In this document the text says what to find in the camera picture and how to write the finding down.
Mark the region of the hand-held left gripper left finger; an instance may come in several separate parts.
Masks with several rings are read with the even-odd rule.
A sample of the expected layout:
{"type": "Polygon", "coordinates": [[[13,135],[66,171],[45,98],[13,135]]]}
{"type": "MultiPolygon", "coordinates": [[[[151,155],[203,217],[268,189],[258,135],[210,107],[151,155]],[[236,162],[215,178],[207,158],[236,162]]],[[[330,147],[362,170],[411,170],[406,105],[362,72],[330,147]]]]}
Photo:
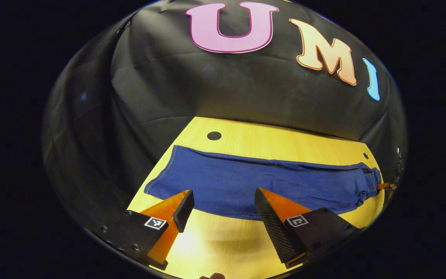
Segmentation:
{"type": "Polygon", "coordinates": [[[184,232],[193,207],[194,194],[187,189],[141,212],[126,210],[91,232],[128,258],[165,270],[168,254],[184,232]]]}

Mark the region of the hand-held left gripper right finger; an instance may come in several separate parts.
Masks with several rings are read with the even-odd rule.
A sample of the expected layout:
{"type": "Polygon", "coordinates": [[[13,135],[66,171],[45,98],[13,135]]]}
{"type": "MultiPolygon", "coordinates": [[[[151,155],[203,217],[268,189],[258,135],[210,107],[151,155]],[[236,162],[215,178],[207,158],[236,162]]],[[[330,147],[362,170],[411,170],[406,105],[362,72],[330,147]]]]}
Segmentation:
{"type": "Polygon", "coordinates": [[[322,260],[363,231],[328,208],[311,210],[264,188],[256,189],[254,204],[288,269],[322,260]]]}

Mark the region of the blue denim jeans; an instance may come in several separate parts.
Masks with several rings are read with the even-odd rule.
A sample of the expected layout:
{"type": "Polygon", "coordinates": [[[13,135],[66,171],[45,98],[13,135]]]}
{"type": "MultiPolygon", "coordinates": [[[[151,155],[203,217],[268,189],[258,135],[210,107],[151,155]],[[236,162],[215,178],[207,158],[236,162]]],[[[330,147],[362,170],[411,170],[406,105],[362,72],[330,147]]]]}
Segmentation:
{"type": "Polygon", "coordinates": [[[258,188],[310,210],[343,214],[377,194],[381,173],[365,163],[325,165],[239,157],[175,145],[166,167],[144,189],[163,200],[187,189],[195,210],[223,217],[259,220],[254,204],[258,188]]]}

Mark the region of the black backdrop cloth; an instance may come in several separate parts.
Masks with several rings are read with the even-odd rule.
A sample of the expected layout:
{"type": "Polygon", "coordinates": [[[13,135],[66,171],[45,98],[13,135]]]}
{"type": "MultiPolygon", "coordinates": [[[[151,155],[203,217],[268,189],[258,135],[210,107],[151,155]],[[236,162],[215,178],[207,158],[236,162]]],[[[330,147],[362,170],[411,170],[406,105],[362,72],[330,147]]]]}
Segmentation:
{"type": "Polygon", "coordinates": [[[76,53],[45,109],[45,168],[58,198],[85,229],[100,230],[127,203],[168,145],[196,116],[294,128],[365,143],[381,175],[398,184],[407,118],[383,63],[354,35],[298,3],[261,0],[274,33],[250,52],[210,52],[193,42],[190,8],[210,0],[154,2],[76,53]],[[352,48],[357,85],[300,66],[296,18],[352,48]]]}

